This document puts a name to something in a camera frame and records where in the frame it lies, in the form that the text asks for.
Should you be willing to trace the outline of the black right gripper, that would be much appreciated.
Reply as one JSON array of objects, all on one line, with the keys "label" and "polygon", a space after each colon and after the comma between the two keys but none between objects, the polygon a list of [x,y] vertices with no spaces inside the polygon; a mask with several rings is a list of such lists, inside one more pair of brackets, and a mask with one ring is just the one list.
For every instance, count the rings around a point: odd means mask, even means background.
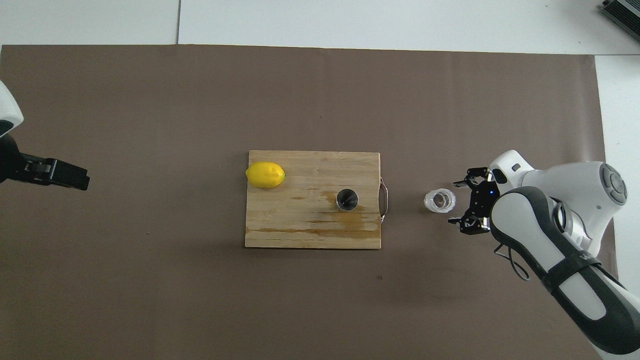
[{"label": "black right gripper", "polygon": [[449,218],[448,223],[457,225],[460,233],[480,235],[490,232],[489,217],[498,200],[498,183],[488,167],[469,168],[463,180],[452,183],[456,188],[471,188],[470,215]]}]

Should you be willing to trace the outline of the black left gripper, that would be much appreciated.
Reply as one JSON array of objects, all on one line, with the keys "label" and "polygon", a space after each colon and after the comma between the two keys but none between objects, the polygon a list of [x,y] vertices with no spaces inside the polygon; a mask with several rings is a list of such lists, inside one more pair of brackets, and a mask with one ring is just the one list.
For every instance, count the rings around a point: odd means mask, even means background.
[{"label": "black left gripper", "polygon": [[11,136],[0,137],[0,183],[20,180],[25,171],[27,182],[41,186],[59,186],[87,191],[90,177],[85,168],[55,158],[42,158],[28,162]]}]

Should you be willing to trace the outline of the clear faceted glass cup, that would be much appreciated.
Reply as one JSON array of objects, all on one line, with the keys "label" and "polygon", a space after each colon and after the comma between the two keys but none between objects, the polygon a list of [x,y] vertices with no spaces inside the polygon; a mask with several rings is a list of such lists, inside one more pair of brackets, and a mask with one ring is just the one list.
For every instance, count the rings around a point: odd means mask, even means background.
[{"label": "clear faceted glass cup", "polygon": [[450,189],[441,187],[426,193],[423,198],[423,205],[427,210],[435,214],[448,214],[455,209],[457,197]]}]

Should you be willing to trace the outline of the steel double jigger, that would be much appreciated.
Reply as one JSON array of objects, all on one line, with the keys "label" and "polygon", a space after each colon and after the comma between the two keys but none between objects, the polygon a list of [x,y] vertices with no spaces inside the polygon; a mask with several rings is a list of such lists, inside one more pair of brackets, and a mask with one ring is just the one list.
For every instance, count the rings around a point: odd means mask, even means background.
[{"label": "steel double jigger", "polygon": [[341,189],[336,194],[335,203],[339,212],[350,212],[359,205],[358,193],[349,188]]}]

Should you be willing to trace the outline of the brown paper table mat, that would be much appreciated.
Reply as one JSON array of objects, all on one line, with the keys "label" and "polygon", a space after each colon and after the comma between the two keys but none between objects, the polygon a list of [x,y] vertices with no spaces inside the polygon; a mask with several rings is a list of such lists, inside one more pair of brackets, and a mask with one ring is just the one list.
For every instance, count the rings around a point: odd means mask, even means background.
[{"label": "brown paper table mat", "polygon": [[[599,360],[539,280],[423,196],[517,150],[604,161],[592,55],[8,46],[0,360]],[[382,248],[245,248],[250,150],[377,152]]]}]

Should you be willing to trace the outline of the wooden cutting board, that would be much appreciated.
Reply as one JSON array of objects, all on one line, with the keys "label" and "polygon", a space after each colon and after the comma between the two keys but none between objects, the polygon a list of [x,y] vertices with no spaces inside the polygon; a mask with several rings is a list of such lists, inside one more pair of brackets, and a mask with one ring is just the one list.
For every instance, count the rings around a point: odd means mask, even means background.
[{"label": "wooden cutting board", "polygon": [[[247,248],[381,249],[381,155],[378,152],[250,150],[248,162],[273,162],[285,180],[247,186]],[[341,212],[336,195],[352,189],[358,206]]]}]

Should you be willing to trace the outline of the yellow lemon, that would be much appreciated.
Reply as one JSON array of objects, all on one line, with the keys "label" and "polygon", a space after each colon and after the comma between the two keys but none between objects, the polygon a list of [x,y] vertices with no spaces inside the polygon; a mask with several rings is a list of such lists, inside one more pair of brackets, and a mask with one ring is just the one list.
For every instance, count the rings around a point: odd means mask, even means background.
[{"label": "yellow lemon", "polygon": [[276,162],[258,161],[250,164],[245,175],[247,182],[259,189],[278,187],[286,178],[285,170]]}]

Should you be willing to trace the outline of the grey finned metal device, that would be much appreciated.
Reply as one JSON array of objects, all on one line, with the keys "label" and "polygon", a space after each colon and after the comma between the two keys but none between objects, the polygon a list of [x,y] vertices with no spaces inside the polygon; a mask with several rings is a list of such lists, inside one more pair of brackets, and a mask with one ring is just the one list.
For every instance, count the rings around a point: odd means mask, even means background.
[{"label": "grey finned metal device", "polygon": [[600,9],[611,21],[640,31],[640,0],[603,0]]}]

